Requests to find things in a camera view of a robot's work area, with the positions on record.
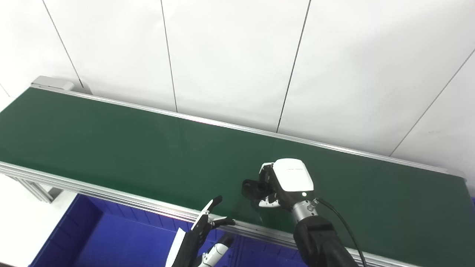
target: white robotic hand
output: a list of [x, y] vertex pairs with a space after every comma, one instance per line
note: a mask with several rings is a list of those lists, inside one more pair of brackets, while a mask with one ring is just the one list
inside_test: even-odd
[[185, 232], [181, 228], [178, 229], [165, 267], [212, 267], [221, 259], [234, 241], [234, 237], [228, 233], [224, 234], [206, 253], [199, 257], [197, 255], [211, 230], [222, 225], [235, 225], [236, 223], [228, 217], [209, 218], [210, 212], [222, 200], [223, 197], [218, 196], [208, 202], [190, 231]]
[[295, 204], [312, 201], [314, 184], [305, 164], [298, 159], [264, 163], [259, 179], [244, 180], [242, 191], [262, 208], [282, 207], [291, 211]]

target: blue plastic crate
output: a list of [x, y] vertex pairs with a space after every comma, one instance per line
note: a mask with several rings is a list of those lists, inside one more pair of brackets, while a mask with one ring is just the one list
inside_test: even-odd
[[[78, 195], [31, 267], [162, 267], [178, 228], [191, 223]], [[200, 250], [223, 235], [213, 230]], [[305, 267], [295, 249], [235, 237], [216, 267]]]

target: black cable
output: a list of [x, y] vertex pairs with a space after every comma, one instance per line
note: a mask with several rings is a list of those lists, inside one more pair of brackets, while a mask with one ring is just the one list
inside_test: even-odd
[[323, 204], [324, 206], [329, 208], [331, 211], [333, 211], [338, 216], [340, 221], [342, 221], [342, 223], [345, 226], [346, 230], [350, 234], [350, 237], [352, 238], [353, 243], [355, 243], [356, 250], [358, 251], [358, 254], [360, 255], [360, 258], [361, 258], [361, 263], [363, 264], [364, 267], [368, 267], [368, 265], [366, 265], [366, 259], [364, 258], [363, 251], [361, 250], [360, 246], [358, 245], [358, 242], [356, 242], [356, 238], [353, 235], [353, 232], [351, 231], [350, 227], [346, 223], [345, 219], [343, 219], [343, 217], [340, 215], [340, 213], [337, 212], [335, 207], [333, 207], [330, 203], [328, 203], [325, 200], [320, 199], [320, 198], [315, 198], [315, 200], [317, 200], [317, 202]]

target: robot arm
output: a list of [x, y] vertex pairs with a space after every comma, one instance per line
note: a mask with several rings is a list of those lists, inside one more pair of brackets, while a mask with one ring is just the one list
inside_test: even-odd
[[242, 192], [259, 207], [281, 207], [292, 213], [294, 240], [307, 266], [357, 267], [333, 225], [318, 216], [313, 187], [301, 160], [279, 159], [264, 163], [257, 181], [244, 180]]
[[213, 208], [222, 200], [222, 196], [218, 196], [209, 201], [191, 226], [190, 231], [185, 232], [178, 229], [167, 257], [166, 267], [212, 267], [221, 259], [234, 241], [234, 237], [228, 233], [225, 233], [206, 253], [199, 257], [197, 254], [211, 230], [222, 225], [235, 225], [236, 223], [228, 217], [214, 220], [209, 218]]

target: green conveyor belt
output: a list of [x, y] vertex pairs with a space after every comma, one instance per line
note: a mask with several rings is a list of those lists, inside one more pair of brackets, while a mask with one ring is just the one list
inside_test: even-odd
[[[29, 88], [0, 113], [0, 161], [293, 231], [290, 213], [240, 193], [264, 162], [298, 158], [364, 251], [427, 267], [475, 266], [475, 211], [460, 177]], [[354, 247], [337, 218], [319, 213]]]

